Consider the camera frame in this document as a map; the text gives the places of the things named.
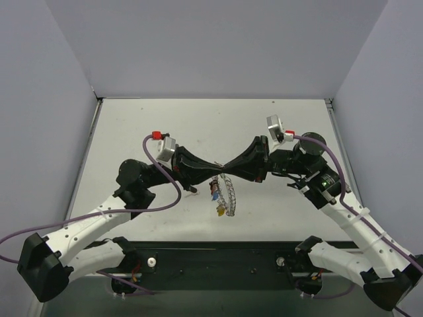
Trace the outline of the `yellow key tag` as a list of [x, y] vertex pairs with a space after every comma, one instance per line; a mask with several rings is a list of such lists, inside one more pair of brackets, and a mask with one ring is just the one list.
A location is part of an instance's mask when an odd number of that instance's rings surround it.
[[219, 217], [223, 216], [223, 215], [225, 214], [225, 212], [226, 212], [226, 209], [225, 209], [224, 207], [219, 206], [219, 207], [217, 208], [217, 215], [218, 215]]

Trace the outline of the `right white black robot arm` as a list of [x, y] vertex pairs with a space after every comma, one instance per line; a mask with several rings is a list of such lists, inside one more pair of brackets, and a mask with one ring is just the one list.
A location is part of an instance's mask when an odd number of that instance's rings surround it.
[[277, 133], [272, 142], [270, 145], [266, 137], [257, 137], [247, 150], [224, 165], [224, 172], [252, 182], [262, 182], [269, 173], [281, 177], [296, 174], [293, 186], [360, 249], [355, 256], [310, 236], [297, 252], [311, 265], [362, 287], [379, 308], [396, 310], [422, 278], [422, 256], [395, 242], [359, 202], [321, 135], [286, 131]]

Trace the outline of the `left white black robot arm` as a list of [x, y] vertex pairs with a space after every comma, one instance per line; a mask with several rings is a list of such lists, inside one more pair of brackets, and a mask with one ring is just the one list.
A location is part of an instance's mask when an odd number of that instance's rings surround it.
[[150, 188], [171, 183], [177, 197], [182, 191], [218, 175], [222, 167], [204, 161], [184, 147], [170, 152], [168, 163], [152, 159], [151, 164], [125, 160], [116, 179], [118, 189], [86, 215], [73, 218], [56, 231], [30, 235], [23, 244], [17, 270], [40, 302], [54, 299], [70, 282], [103, 269], [129, 271], [142, 264], [139, 252], [124, 237], [94, 245], [113, 228], [150, 211], [155, 194]]

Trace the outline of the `metal ring disc with keyrings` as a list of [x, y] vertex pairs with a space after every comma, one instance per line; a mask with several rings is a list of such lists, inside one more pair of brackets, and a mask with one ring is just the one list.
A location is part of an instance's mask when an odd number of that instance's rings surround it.
[[228, 217], [234, 217], [237, 200], [232, 179], [230, 179], [230, 177], [228, 177], [225, 173], [221, 173], [212, 177], [211, 181], [212, 180], [217, 181], [217, 188], [214, 194], [219, 195], [218, 200], [214, 201], [217, 203], [216, 212], [217, 208], [222, 206], [226, 209], [224, 215]]

